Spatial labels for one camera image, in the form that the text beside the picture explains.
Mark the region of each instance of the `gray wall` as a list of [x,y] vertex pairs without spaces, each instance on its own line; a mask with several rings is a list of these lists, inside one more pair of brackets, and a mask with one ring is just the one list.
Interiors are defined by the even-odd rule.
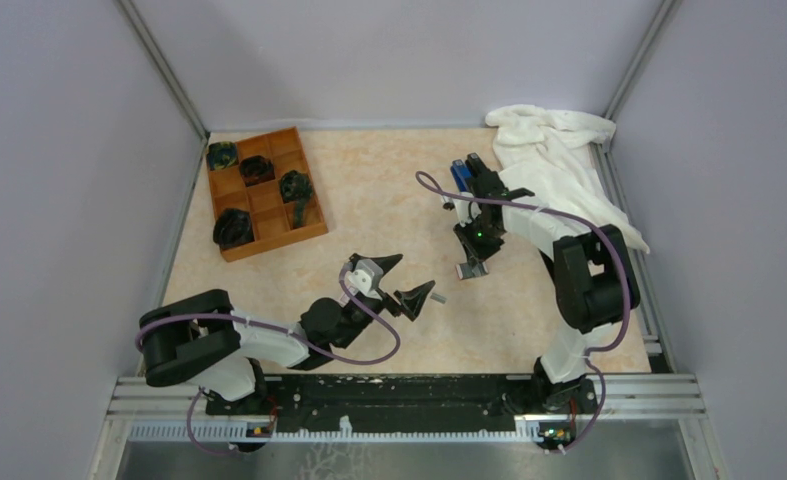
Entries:
[[787,478],[787,2],[685,2],[615,161],[733,478]]
[[198,148],[113,2],[0,2],[0,479],[86,475]]
[[660,0],[138,0],[205,125],[478,125],[600,113]]

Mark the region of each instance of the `metal frame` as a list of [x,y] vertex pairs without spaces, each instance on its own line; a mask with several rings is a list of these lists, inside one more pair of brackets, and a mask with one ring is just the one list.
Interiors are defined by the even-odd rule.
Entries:
[[[266,377],[267,383],[277,383],[284,377]],[[334,384],[346,375],[320,375],[325,383]],[[370,381],[395,377],[372,375]],[[506,380],[528,382],[530,375],[507,375]],[[691,374],[606,374],[608,394],[600,421],[697,421],[707,418],[705,403],[696,378]],[[601,387],[594,382],[597,395]],[[112,464],[120,456],[117,445],[125,441],[189,441],[186,433],[187,411],[198,391],[194,385],[153,388],[143,377],[120,377],[116,383],[107,416],[103,441],[110,445],[99,460],[95,471]],[[256,442],[523,442],[536,438],[540,422],[565,421],[565,414],[529,414],[514,417],[515,429],[500,432],[430,432],[430,433],[360,433],[341,423],[339,431],[278,433],[271,438],[250,438],[249,428],[269,422],[267,416],[211,417],[204,413],[205,402],[197,403],[191,416],[194,432],[200,441],[238,443]],[[579,415],[589,420],[590,415]]]
[[[167,89],[176,100],[179,108],[187,117],[193,129],[207,145],[209,132],[204,127],[193,102],[189,99],[180,82],[175,77],[165,56],[149,32],[148,26],[132,0],[115,0],[126,20],[131,25],[147,55],[164,80]],[[652,55],[661,32],[671,20],[681,4],[681,0],[662,1],[638,51],[617,91],[608,105],[605,118],[614,119],[618,114],[632,87],[637,82],[643,67]],[[593,157],[603,187],[615,205],[628,212],[625,194],[620,186],[619,177],[608,146],[594,146]],[[157,289],[158,296],[165,291],[170,269],[177,250],[181,230],[186,217],[192,192],[195,188],[196,172],[193,170],[187,191],[184,208],[180,212],[177,229],[173,231],[170,252],[162,262],[163,282]],[[655,294],[651,287],[644,258],[633,253],[631,258],[638,284],[642,289],[644,302],[640,307],[641,330],[650,360],[664,358],[664,371],[677,371],[677,364],[667,336],[660,321]],[[528,375],[512,375],[508,379],[525,381]],[[277,381],[280,377],[267,377],[267,381]],[[594,382],[599,394],[598,382]],[[659,421],[677,420],[684,442],[684,453],[697,479],[728,478],[719,447],[716,443],[699,386],[692,374],[655,373],[655,374],[609,374],[606,375],[608,395],[605,399],[601,421]],[[153,389],[145,385],[141,377],[122,377],[118,380],[110,401],[99,444],[90,468],[90,478],[96,480],[115,479],[128,441],[188,441],[186,437],[186,413],[196,387],[180,385],[176,387]],[[244,432],[249,426],[265,424],[268,418],[262,416],[208,417],[203,413],[204,402],[197,405],[193,414],[193,429],[200,441],[249,441]],[[430,434],[361,434],[351,431],[349,425],[341,425],[337,432],[299,432],[276,433],[268,441],[273,442],[531,442],[536,435],[538,422],[565,420],[565,415],[522,415],[515,417],[516,429],[508,432],[472,432]]]
[[116,3],[122,15],[128,21],[128,25],[134,31],[134,35],[137,37],[137,40],[139,40],[140,45],[142,45],[152,65],[154,65],[155,69],[160,74],[164,85],[166,85],[169,93],[172,94],[172,98],[175,99],[178,108],[181,109],[181,112],[190,122],[190,126],[193,127],[193,130],[196,131],[200,138],[207,140],[208,136],[210,136],[210,132],[205,128],[192,100],[190,100],[187,92],[184,91],[181,82],[178,81],[178,77],[176,77],[175,73],[172,71],[172,67],[169,66],[166,56],[160,50],[160,47],[149,31],[148,25],[146,25],[145,20],[143,20],[142,15],[140,15],[137,6],[134,5],[132,0],[114,0],[114,3]]

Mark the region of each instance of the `cable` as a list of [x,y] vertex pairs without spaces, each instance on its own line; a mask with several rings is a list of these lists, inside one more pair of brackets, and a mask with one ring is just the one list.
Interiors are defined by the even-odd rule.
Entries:
[[236,455],[237,452],[234,450],[211,450],[206,446],[202,445],[201,442],[196,440],[196,436],[193,435],[193,409],[196,408],[196,403],[198,403],[199,399],[202,398],[204,395],[205,390],[203,388],[199,388],[199,391],[193,395],[193,401],[190,402],[190,408],[187,409],[187,438],[190,439],[190,443],[193,444],[194,447],[199,449],[200,451],[207,453],[208,455],[213,455],[215,457],[230,457],[232,455]]
[[576,399],[570,397],[570,432],[576,433]]
[[[499,205],[499,206],[504,206],[504,207],[522,208],[524,210],[534,210],[534,211],[537,211],[537,212],[547,213],[547,214],[555,216],[555,217],[567,218],[569,220],[573,220],[575,222],[581,223],[582,225],[584,225],[587,228],[589,228],[590,231],[594,233],[594,235],[599,237],[599,240],[602,242],[603,245],[605,245],[605,249],[608,250],[608,254],[611,256],[611,260],[613,260],[613,262],[614,262],[614,267],[615,267],[615,270],[617,271],[617,277],[620,280],[620,290],[622,291],[622,295],[623,295],[623,313],[622,313],[622,317],[621,317],[622,324],[620,325],[620,331],[619,331],[619,333],[617,333],[617,337],[614,338],[614,341],[612,341],[608,345],[605,345],[604,347],[587,347],[584,350],[584,356],[585,356],[584,363],[588,366],[588,368],[593,370],[593,372],[596,373],[596,375],[599,377],[599,383],[602,386],[602,393],[600,395],[599,404],[596,406],[596,410],[594,410],[594,412],[593,412],[593,416],[590,417],[590,421],[587,423],[587,425],[585,425],[584,429],[572,441],[572,443],[570,443],[566,447],[562,447],[562,448],[559,448],[557,450],[547,450],[547,452],[551,452],[551,453],[567,453],[567,452],[569,452],[582,439],[584,439],[588,435],[588,432],[590,431],[591,427],[593,427],[593,424],[596,423],[596,420],[599,418],[599,415],[602,413],[602,405],[605,403],[605,377],[602,375],[602,371],[599,370],[595,365],[593,365],[593,363],[591,363],[591,361],[590,361],[590,354],[594,353],[594,352],[610,352],[611,350],[614,350],[615,348],[617,348],[618,345],[620,345],[620,343],[626,337],[626,334],[628,333],[628,330],[629,330],[629,315],[631,314],[631,294],[629,293],[628,276],[626,274],[626,269],[623,266],[623,261],[620,258],[620,254],[617,253],[617,249],[614,247],[614,245],[611,243],[611,241],[608,240],[608,236],[605,235],[605,232],[603,232],[602,229],[600,229],[593,222],[591,222],[590,220],[587,220],[586,218],[579,217],[578,215],[573,215],[572,213],[562,212],[560,210],[554,210],[554,209],[551,209],[551,208],[544,208],[542,205],[541,206],[536,206],[536,205],[528,205],[528,204],[525,204],[525,203],[511,202],[511,201],[508,201],[508,200],[496,200],[496,199],[491,199],[491,198],[466,197],[464,195],[458,195],[456,193],[444,191],[440,187],[440,184],[437,183],[437,180],[435,180],[434,177],[432,177],[431,175],[429,175],[426,172],[418,171],[418,172],[416,172],[415,176],[416,176],[417,182],[420,185],[422,185],[425,189],[429,190],[430,192],[434,192],[434,193],[436,193],[438,195],[444,195],[446,197],[454,198],[454,199],[457,199],[457,200],[466,200],[466,201],[469,201],[469,202],[476,202],[476,203],[485,204],[485,205]],[[426,183],[424,178],[427,179],[429,182],[431,182],[431,185]]]
[[275,425],[278,423],[278,402],[275,401],[275,397],[270,395],[266,397],[267,400],[272,403],[272,410],[269,411],[269,425],[266,429],[269,431],[269,436],[275,432]]
[[294,333],[292,330],[290,330],[290,329],[288,329],[286,327],[282,327],[280,325],[272,325],[272,324],[269,324],[269,323],[258,322],[258,321],[251,320],[251,319],[245,319],[245,318],[242,318],[242,317],[237,317],[235,315],[229,315],[227,313],[190,313],[190,314],[185,314],[185,315],[174,315],[172,317],[162,318],[160,320],[157,320],[155,322],[152,322],[152,323],[146,325],[139,332],[137,332],[137,336],[134,338],[134,343],[135,343],[135,345],[137,347],[137,350],[142,352],[143,351],[143,339],[145,338],[146,335],[149,334],[149,332],[151,332],[152,330],[154,330],[156,328],[160,328],[160,327],[162,327],[164,325],[168,325],[170,323],[189,322],[189,321],[192,321],[192,320],[223,320],[223,321],[228,321],[228,322],[239,323],[241,325],[246,325],[246,326],[250,326],[250,327],[258,327],[258,328],[263,328],[265,330],[272,330],[272,331],[275,331],[275,332],[280,332],[280,333],[287,334],[290,337],[292,337],[292,338],[298,340],[299,342],[305,344],[308,348],[310,348],[311,350],[319,353],[320,355],[324,355],[324,356],[326,356],[328,358],[333,358],[334,360],[338,360],[338,361],[343,362],[343,363],[348,363],[350,365],[377,365],[379,363],[382,363],[384,361],[389,360],[390,357],[392,357],[393,355],[396,355],[396,352],[398,352],[399,348],[402,346],[402,338],[399,336],[399,333],[396,331],[396,329],[393,328],[392,325],[387,323],[387,321],[384,320],[383,318],[381,318],[381,316],[379,316],[377,313],[373,312],[363,302],[358,300],[358,298],[351,291],[349,291],[349,288],[346,286],[346,274],[349,271],[351,271],[351,269],[352,269],[352,264],[349,263],[349,262],[346,262],[346,264],[343,265],[343,269],[340,270],[340,288],[343,289],[343,292],[346,294],[346,296],[349,298],[349,300],[351,300],[355,305],[357,305],[358,308],[363,310],[364,313],[366,313],[367,315],[372,317],[376,322],[380,323],[382,327],[386,328],[390,332],[390,334],[393,335],[393,339],[396,340],[396,345],[393,346],[393,349],[390,350],[390,352],[388,352],[386,355],[383,355],[381,357],[374,358],[372,360],[355,360],[355,359],[351,359],[351,358],[341,357],[340,355],[337,355],[336,353],[332,353],[332,352],[323,350],[320,347],[317,347],[316,345],[314,345],[313,343],[308,341],[308,339],[302,337],[301,335],[298,335],[298,334]]

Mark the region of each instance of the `beige floor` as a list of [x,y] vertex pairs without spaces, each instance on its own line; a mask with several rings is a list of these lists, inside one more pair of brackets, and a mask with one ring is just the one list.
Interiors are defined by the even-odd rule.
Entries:
[[[404,260],[385,277],[382,288],[410,289],[434,279],[434,291],[448,302],[428,302],[414,323],[392,319],[402,348],[387,362],[372,367],[332,362],[316,372],[530,372],[562,321],[537,251],[509,235],[502,251],[488,261],[490,275],[459,281],[454,266],[464,255],[452,233],[454,214],[414,180],[414,171],[423,169],[452,189],[449,164],[470,152],[495,168],[493,135],[493,129],[302,132],[329,233],[233,263],[226,263],[211,242],[213,212],[203,162],[166,303],[222,288],[236,307],[292,323],[317,298],[340,295],[337,274],[353,252],[403,253]],[[248,136],[221,134],[211,140]],[[603,371],[649,371],[637,320],[631,321],[617,350],[594,356]],[[339,353],[369,359],[392,346],[390,334],[373,324]],[[265,370],[286,371],[275,365],[265,365]]]

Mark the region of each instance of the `wooden compartment box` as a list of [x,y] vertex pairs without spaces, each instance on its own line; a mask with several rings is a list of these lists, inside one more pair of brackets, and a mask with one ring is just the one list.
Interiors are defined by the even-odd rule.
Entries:
[[[247,138],[237,143],[238,165],[224,170],[208,171],[210,194],[213,199],[214,222],[228,208],[249,212],[255,240],[239,247],[220,249],[226,262],[301,242],[328,232],[325,217],[317,201],[317,189],[305,157],[299,132],[288,128]],[[254,155],[262,155],[272,162],[275,180],[247,187],[240,175],[239,162]],[[297,170],[308,174],[314,195],[305,206],[304,222],[292,228],[295,202],[281,200],[278,182],[285,173]]]

